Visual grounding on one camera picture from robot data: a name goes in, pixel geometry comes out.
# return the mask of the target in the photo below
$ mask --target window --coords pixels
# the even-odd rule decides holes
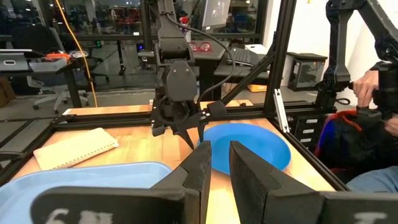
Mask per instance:
[[[75,34],[134,34],[141,31],[139,0],[62,1],[62,10]],[[67,32],[56,3],[50,4],[53,22]]]
[[[13,27],[41,24],[32,1],[0,0],[0,35],[9,35]]]
[[[182,2],[183,11],[188,11],[187,14],[192,10],[192,6],[195,3],[189,1]],[[191,26],[195,28],[201,27],[201,15],[203,14],[203,8],[205,7],[205,1],[201,1],[198,7],[195,9],[192,16]],[[257,0],[232,0],[229,5],[228,18],[226,26],[222,28],[216,28],[212,31],[214,33],[255,33],[256,31],[256,20],[258,11]]]

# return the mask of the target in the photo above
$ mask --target notebook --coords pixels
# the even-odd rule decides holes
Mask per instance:
[[[118,141],[102,128],[36,149],[33,154],[42,170],[63,169],[118,147]]]

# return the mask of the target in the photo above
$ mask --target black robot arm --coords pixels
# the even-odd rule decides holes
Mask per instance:
[[[323,80],[318,84],[318,96],[315,101],[320,108],[334,107],[337,93],[349,85],[350,75],[345,65],[346,36],[348,21],[354,10],[358,10],[374,36],[378,57],[391,62],[389,67],[398,65],[397,29],[377,0],[329,0],[326,4],[326,16],[331,25],[329,66]]]
[[[170,128],[193,149],[187,130],[198,128],[199,140],[212,108],[223,109],[221,102],[212,103],[202,110],[194,102],[197,80],[190,66],[195,64],[192,49],[178,27],[173,0],[147,1],[157,16],[158,43],[154,47],[157,62],[157,81],[152,105],[152,134],[158,136]]]

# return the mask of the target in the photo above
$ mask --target wooden tabletop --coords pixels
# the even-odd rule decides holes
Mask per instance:
[[[232,101],[228,106],[239,106],[241,103],[252,105],[248,100]],[[114,106],[104,108],[76,108],[67,111],[68,114],[106,114],[149,111],[150,105],[140,106]],[[211,122],[206,128],[223,123],[255,124],[278,134],[289,146],[292,160],[285,173],[299,180],[301,183],[315,189],[334,191],[333,187],[301,156],[301,154],[281,135],[278,130],[266,119],[252,119],[241,121]],[[161,136],[153,137],[149,126],[132,128],[106,129],[115,137],[120,146],[84,162],[75,167],[100,166],[109,164],[122,164],[130,162],[157,161],[175,169],[190,153],[189,146],[179,138],[173,136],[171,130]],[[68,131],[55,133],[46,143],[53,144],[57,141],[70,138],[83,131]],[[192,141],[198,141],[196,129],[188,131]],[[33,157],[14,178],[32,172],[40,171],[40,167]],[[238,211],[234,201],[231,181],[228,175],[213,170],[211,172],[210,194],[208,201],[207,223],[239,223]]]

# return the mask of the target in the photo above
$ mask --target blue bowl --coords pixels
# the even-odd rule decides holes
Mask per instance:
[[[239,141],[252,152],[284,170],[290,162],[290,149],[278,135],[252,124],[221,124],[205,131],[211,142],[212,168],[229,175],[229,143]]]

